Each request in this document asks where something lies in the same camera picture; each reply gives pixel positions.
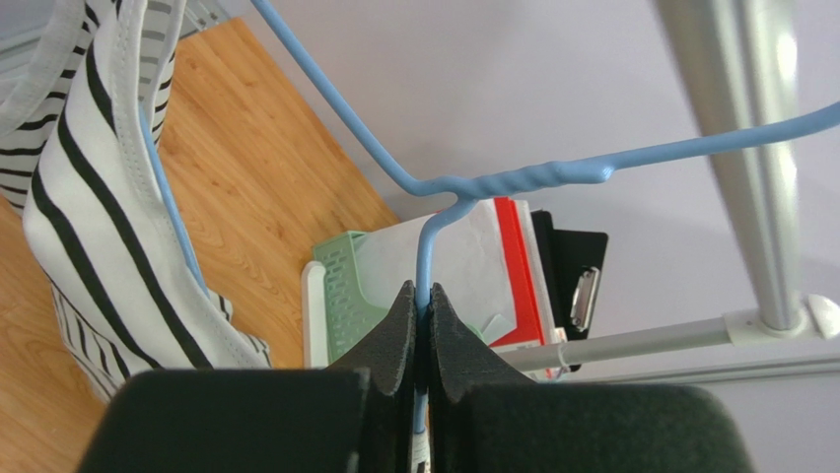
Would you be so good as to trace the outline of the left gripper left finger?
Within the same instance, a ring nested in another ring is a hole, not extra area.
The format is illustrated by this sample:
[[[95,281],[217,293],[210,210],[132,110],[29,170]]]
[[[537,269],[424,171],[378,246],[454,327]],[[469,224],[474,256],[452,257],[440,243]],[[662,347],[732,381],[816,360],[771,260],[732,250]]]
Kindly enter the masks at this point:
[[[130,378],[82,472],[410,472],[415,288],[320,370],[168,370]]]

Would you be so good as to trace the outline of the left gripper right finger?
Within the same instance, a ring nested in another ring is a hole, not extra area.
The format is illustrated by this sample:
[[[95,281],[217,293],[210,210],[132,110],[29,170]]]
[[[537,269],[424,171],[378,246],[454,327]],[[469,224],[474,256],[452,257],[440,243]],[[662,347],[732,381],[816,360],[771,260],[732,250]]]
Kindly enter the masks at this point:
[[[539,383],[457,317],[440,285],[428,313],[437,472],[750,472],[734,420],[673,384]]]

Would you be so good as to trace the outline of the blue wire hanger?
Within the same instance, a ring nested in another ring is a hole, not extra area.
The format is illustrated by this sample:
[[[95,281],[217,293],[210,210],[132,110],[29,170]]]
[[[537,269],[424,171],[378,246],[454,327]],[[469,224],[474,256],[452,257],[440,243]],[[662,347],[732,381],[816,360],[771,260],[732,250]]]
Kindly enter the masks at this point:
[[[440,193],[455,195],[456,202],[454,205],[426,223],[419,236],[416,260],[416,279],[419,293],[416,302],[421,313],[427,312],[430,303],[432,252],[437,234],[447,225],[464,217],[478,201],[490,197],[510,196],[567,184],[598,184],[607,181],[615,172],[623,169],[698,156],[709,158],[708,153],[714,146],[713,141],[706,138],[702,133],[699,138],[572,162],[548,162],[475,178],[445,175],[433,179],[419,180],[399,165],[382,146],[349,103],[323,74],[274,6],[268,1],[258,1],[255,3],[255,9],[308,76],[311,83],[318,89],[321,96],[356,137],[357,141],[399,187],[414,196]],[[838,124],[839,107],[837,104],[832,104],[802,116],[815,116],[820,124],[818,132],[821,132]]]

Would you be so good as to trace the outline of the black white striped tank top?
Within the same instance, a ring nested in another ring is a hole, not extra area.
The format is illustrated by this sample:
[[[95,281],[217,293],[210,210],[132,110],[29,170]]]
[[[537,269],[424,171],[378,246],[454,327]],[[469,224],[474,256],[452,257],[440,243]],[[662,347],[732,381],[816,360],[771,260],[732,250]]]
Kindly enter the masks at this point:
[[[157,154],[184,10],[59,1],[1,83],[1,193],[102,401],[140,372],[271,365],[206,286]]]

